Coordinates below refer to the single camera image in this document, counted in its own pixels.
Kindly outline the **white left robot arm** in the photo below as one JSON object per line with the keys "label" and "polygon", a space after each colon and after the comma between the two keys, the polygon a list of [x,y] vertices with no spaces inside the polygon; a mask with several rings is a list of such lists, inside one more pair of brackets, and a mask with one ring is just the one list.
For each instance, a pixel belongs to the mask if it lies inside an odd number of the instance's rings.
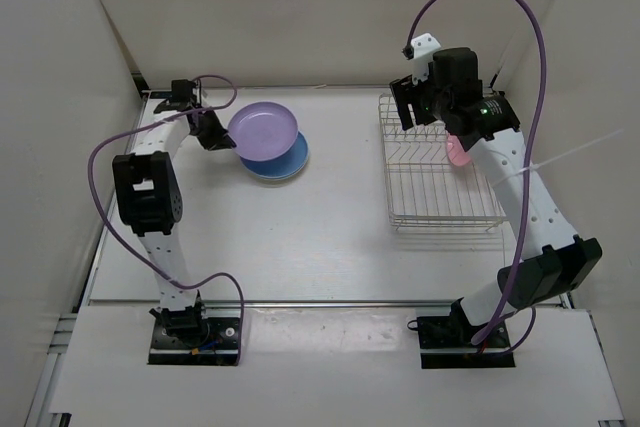
{"label": "white left robot arm", "polygon": [[190,136],[206,151],[236,147],[206,99],[206,78],[172,81],[169,97],[153,112],[153,126],[141,132],[130,153],[112,161],[121,221],[138,238],[155,272],[160,305],[151,314],[189,349],[208,343],[211,334],[180,244],[183,199],[172,160]]}

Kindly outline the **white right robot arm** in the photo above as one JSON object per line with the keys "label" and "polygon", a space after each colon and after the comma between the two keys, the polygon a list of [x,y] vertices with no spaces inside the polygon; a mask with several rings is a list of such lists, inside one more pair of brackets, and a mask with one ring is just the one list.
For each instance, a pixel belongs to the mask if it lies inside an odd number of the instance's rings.
{"label": "white right robot arm", "polygon": [[532,169],[520,121],[504,95],[485,95],[473,50],[418,45],[409,58],[413,74],[390,85],[402,128],[442,123],[490,183],[516,237],[511,265],[451,306],[452,340],[478,346],[503,316],[578,287],[602,249],[580,237]]}

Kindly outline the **purple plate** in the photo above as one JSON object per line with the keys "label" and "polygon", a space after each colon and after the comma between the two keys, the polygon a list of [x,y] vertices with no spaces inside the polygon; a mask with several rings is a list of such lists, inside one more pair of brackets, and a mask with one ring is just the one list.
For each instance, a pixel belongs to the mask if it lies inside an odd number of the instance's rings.
{"label": "purple plate", "polygon": [[240,157],[255,162],[284,155],[298,137],[298,122],[285,106],[269,101],[255,102],[237,111],[228,124]]}

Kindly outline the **cream bear plate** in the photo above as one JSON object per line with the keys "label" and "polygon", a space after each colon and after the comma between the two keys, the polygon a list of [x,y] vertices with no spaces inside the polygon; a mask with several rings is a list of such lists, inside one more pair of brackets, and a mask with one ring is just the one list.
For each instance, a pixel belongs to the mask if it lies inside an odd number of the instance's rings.
{"label": "cream bear plate", "polygon": [[273,177],[273,176],[263,176],[258,175],[256,173],[250,172],[250,177],[257,182],[265,183],[268,185],[281,185],[286,184],[288,182],[295,181],[298,177],[298,174],[292,174],[287,176]]}

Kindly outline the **blue plate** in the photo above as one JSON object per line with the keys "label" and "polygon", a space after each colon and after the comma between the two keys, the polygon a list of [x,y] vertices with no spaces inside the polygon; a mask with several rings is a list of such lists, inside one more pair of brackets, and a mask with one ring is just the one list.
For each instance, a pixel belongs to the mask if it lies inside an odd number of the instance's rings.
{"label": "blue plate", "polygon": [[299,132],[292,147],[283,155],[268,161],[251,161],[240,158],[249,171],[263,176],[287,176],[298,174],[309,160],[309,147],[305,136]]}

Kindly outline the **pink plate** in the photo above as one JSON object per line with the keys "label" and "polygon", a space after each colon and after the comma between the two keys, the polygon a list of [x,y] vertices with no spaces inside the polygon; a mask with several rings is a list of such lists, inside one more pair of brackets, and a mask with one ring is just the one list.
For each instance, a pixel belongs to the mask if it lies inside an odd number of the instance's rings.
{"label": "pink plate", "polygon": [[447,136],[446,153],[449,162],[455,167],[464,167],[471,162],[471,157],[464,151],[459,139],[451,134]]}

